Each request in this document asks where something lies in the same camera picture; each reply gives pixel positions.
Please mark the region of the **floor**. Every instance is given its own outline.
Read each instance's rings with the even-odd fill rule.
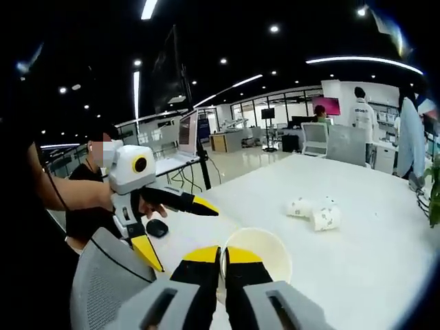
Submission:
[[[288,155],[290,155],[290,153],[284,153],[282,151],[276,151],[274,153],[265,153],[262,150],[261,146],[254,148],[244,148],[241,149],[240,151],[236,151],[235,153],[218,153],[212,151],[209,145],[204,145],[203,147],[207,151],[208,157],[210,158],[210,160],[208,160],[207,165],[208,165],[208,172],[211,181],[211,186],[213,188],[221,183],[225,183],[230,180],[233,180],[236,177],[240,177],[260,167],[264,167],[274,162],[277,162],[278,160],[281,160],[287,157]],[[203,191],[205,191],[206,188],[204,184],[203,175],[201,174],[200,165],[199,164],[193,165],[192,170],[194,172],[195,185],[197,185]],[[182,176],[179,174],[179,171],[170,173],[168,177],[169,179],[173,178],[173,180],[170,181],[172,186],[176,188],[182,187],[182,189],[184,189],[185,191],[190,192],[192,186],[191,168],[186,167],[183,170],[183,174],[185,178],[189,180],[189,182],[182,178]],[[159,182],[166,184],[167,183],[166,176],[160,177]],[[194,186],[193,188],[194,193],[200,192],[200,189],[198,187]]]

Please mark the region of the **yellow circular eye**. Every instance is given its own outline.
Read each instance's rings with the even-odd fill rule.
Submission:
[[[141,173],[146,168],[146,158],[139,156],[133,160],[133,172]]]

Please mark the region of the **green plant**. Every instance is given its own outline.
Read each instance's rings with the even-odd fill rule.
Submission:
[[[429,203],[429,224],[432,227],[440,223],[440,154],[435,155],[432,168],[425,171],[424,177],[431,175],[432,190]]]

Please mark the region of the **monitor stand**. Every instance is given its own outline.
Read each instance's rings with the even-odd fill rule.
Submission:
[[[273,146],[270,146],[270,143],[269,143],[269,131],[267,130],[267,118],[265,119],[265,121],[266,121],[266,141],[267,141],[267,147],[263,148],[263,151],[265,151],[266,153],[274,153],[278,149],[274,148]]]

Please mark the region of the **paper cup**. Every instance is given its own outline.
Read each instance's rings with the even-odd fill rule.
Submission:
[[[283,242],[271,232],[260,228],[242,228],[232,234],[221,251],[221,276],[217,290],[220,303],[226,301],[226,258],[228,246],[251,251],[261,258],[273,281],[285,281],[290,284],[292,277],[292,259]]]

